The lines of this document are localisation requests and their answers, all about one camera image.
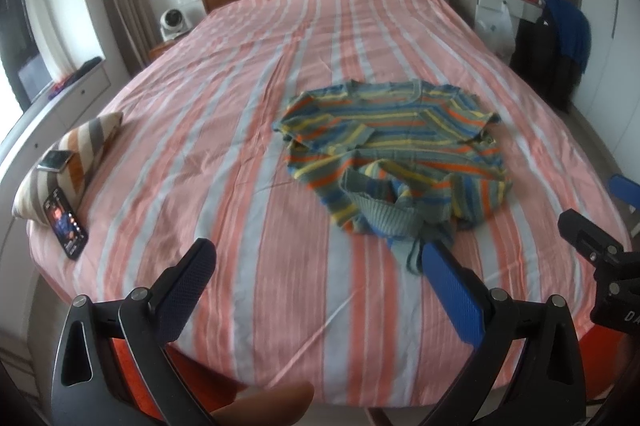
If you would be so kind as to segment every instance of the blue cloth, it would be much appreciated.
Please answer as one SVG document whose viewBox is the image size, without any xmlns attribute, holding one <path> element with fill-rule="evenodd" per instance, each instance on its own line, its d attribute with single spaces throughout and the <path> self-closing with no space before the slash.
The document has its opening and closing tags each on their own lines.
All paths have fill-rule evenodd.
<svg viewBox="0 0 640 426">
<path fill-rule="evenodd" d="M 640 209 L 640 186 L 622 175 L 613 175 L 609 179 L 609 191 L 617 199 L 636 209 Z"/>
<path fill-rule="evenodd" d="M 560 54 L 570 57 L 584 73 L 591 52 L 591 27 L 584 14 L 567 0 L 545 0 L 560 41 Z"/>
</svg>

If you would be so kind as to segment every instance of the bolt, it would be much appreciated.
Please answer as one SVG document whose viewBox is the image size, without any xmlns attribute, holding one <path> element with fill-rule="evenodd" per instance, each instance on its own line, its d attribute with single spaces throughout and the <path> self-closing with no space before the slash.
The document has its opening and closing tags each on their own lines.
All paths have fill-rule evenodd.
<svg viewBox="0 0 640 426">
<path fill-rule="evenodd" d="M 491 289 L 491 297 L 496 301 L 506 301 L 509 295 L 503 289 Z"/>
<path fill-rule="evenodd" d="M 86 296 L 85 296 L 84 294 L 81 294 L 81 295 L 76 296 L 76 297 L 74 298 L 73 306 L 74 306 L 74 307 L 78 307 L 78 308 L 80 308 L 80 307 L 82 307 L 85 303 L 86 303 Z"/>
<path fill-rule="evenodd" d="M 566 305 L 566 301 L 559 294 L 554 294 L 551 296 L 551 303 L 553 303 L 556 307 L 564 307 Z"/>
<path fill-rule="evenodd" d="M 137 289 L 133 289 L 131 291 L 131 299 L 133 301 L 142 301 L 146 298 L 146 295 L 149 294 L 148 289 L 144 287 L 138 287 Z"/>
</svg>

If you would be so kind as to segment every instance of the plastic bag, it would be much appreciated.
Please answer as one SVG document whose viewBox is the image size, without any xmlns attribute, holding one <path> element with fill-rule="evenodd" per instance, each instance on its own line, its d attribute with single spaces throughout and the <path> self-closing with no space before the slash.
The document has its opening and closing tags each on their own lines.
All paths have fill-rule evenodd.
<svg viewBox="0 0 640 426">
<path fill-rule="evenodd" d="M 516 49 L 516 38 L 506 2 L 502 2 L 499 12 L 478 6 L 474 30 L 490 51 L 509 64 Z"/>
</svg>

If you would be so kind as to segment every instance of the bed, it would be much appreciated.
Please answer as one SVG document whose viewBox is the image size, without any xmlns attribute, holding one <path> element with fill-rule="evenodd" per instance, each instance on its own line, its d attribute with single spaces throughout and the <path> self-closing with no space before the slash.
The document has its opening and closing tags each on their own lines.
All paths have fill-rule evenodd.
<svg viewBox="0 0 640 426">
<path fill-rule="evenodd" d="M 454 255 L 514 298 L 563 295 L 578 336 L 592 329 L 592 271 L 556 220 L 573 207 L 629 247 L 625 227 L 564 123 L 444 0 L 203 4 L 206 19 L 105 110 L 125 123 L 79 208 L 90 235 L 79 260 L 28 226 L 33 259 L 61 294 L 121 298 L 205 236 L 218 267 L 177 342 L 186 355 L 249 385 L 309 380 L 327 403 L 437 401 L 470 349 L 426 279 L 380 239 L 330 223 L 271 130 L 301 91 L 419 77 L 473 92 L 502 118 L 491 132 L 513 189 L 488 222 L 458 232 Z"/>
</svg>

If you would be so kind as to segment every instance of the pillow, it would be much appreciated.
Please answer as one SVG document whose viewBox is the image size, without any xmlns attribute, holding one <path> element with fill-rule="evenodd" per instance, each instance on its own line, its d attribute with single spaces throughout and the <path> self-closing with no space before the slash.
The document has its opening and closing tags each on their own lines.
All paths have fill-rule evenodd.
<svg viewBox="0 0 640 426">
<path fill-rule="evenodd" d="M 65 192 L 71 208 L 76 210 L 121 125 L 122 112 L 109 113 L 72 129 L 53 144 L 49 150 L 71 150 L 76 154 L 60 173 L 31 168 L 16 193 L 13 215 L 48 225 L 42 205 L 56 187 Z"/>
</svg>

